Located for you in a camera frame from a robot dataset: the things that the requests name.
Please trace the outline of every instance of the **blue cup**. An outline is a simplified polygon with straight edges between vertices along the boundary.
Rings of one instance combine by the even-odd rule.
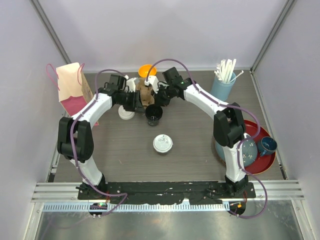
[[[236,74],[233,72],[230,80],[234,79]],[[221,101],[226,101],[229,97],[231,89],[235,84],[236,79],[229,83],[220,81],[217,76],[214,77],[213,85],[210,94]]]
[[[272,137],[265,136],[257,142],[256,146],[260,152],[260,157],[262,157],[264,155],[273,154],[276,151],[278,144]]]

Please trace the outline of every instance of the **gray table surface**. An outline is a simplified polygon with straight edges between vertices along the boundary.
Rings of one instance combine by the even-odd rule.
[[[212,71],[193,71],[191,74],[204,90],[210,91],[214,79]],[[138,77],[137,73],[128,75]],[[109,73],[103,73],[98,86],[108,82],[109,76]],[[161,73],[157,76],[163,81]],[[94,74],[86,74],[93,90],[94,77]],[[254,113],[261,126],[267,129],[249,71],[236,80],[227,101],[237,102]],[[226,167],[212,147],[213,121],[200,108],[173,98],[170,105],[163,108],[163,117],[155,127],[149,126],[142,114],[136,113],[132,119],[122,120],[118,108],[115,105],[107,111],[99,119],[99,126],[92,130],[93,157],[107,181],[224,180]],[[252,120],[245,112],[243,117]],[[173,147],[165,156],[158,155],[153,149],[153,139],[159,134],[169,135],[173,140]],[[277,160],[258,177],[262,180],[283,179]],[[61,156],[54,181],[80,182],[81,177],[76,168]]]

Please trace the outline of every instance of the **paper bag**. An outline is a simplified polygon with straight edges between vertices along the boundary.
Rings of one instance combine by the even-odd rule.
[[[82,72],[83,66],[84,64],[80,65],[75,62],[56,68],[59,102],[70,116],[78,113],[93,98],[86,77]]]

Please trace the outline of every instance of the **black cup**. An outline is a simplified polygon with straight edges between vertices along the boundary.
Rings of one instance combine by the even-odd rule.
[[[145,109],[145,116],[148,119],[148,124],[150,126],[157,126],[162,117],[162,113],[163,111],[160,106],[154,104],[147,106]]]

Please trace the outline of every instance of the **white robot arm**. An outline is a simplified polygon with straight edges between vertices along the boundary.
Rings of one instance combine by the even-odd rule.
[[[214,104],[209,99],[205,98],[202,94],[199,93],[198,89],[201,87],[197,84],[198,89],[191,84],[189,79],[182,80],[181,76],[177,78],[177,70],[171,68],[168,71],[164,72],[164,78],[167,82],[167,85],[159,85],[158,79],[155,76],[151,76],[152,80],[149,83],[152,85],[155,91],[155,103],[161,104],[163,101],[170,101],[173,97],[180,97],[183,100],[191,102],[202,109],[214,120],[214,129],[226,129],[226,132],[216,131],[214,135],[217,141],[216,135],[221,135],[221,141],[219,142],[223,147],[223,152],[226,160],[226,182],[230,183],[230,191],[237,192],[237,190],[243,188],[248,183],[248,177],[243,171],[241,171],[238,160],[237,160],[237,145],[240,138],[243,139],[244,129],[242,126],[236,126],[240,130],[239,134],[234,134],[235,127],[230,127],[227,117],[230,113],[230,109],[220,106],[220,104],[227,105],[226,102],[218,101],[218,104]],[[92,138],[91,129],[98,119],[115,104],[123,105],[126,111],[131,112],[143,112],[144,108],[140,100],[140,92],[132,91],[129,89],[128,92],[125,92],[123,89],[124,79],[121,79],[120,76],[112,76],[108,85],[104,88],[99,89],[98,98],[96,100],[95,96],[87,104],[91,105],[93,102],[94,105],[85,113],[84,110],[87,108],[85,106],[79,113],[73,115],[72,117],[63,117],[59,122],[59,132],[58,132],[58,152],[63,154],[67,159],[69,159],[74,165],[75,160],[73,157],[73,151],[70,144],[70,126],[79,115],[81,117],[78,119],[75,129],[77,132],[76,137],[76,151],[78,156],[78,163],[82,173],[86,176],[87,180],[90,181],[94,186],[96,186],[100,191],[103,191],[106,187],[106,181],[104,175],[98,170],[95,161],[93,159],[92,153],[94,149],[94,143]],[[231,133],[232,129],[232,139],[230,140],[228,136],[228,131]],[[243,156],[242,149],[240,149],[240,163],[243,167]],[[89,187],[88,182],[83,179],[83,183]]]

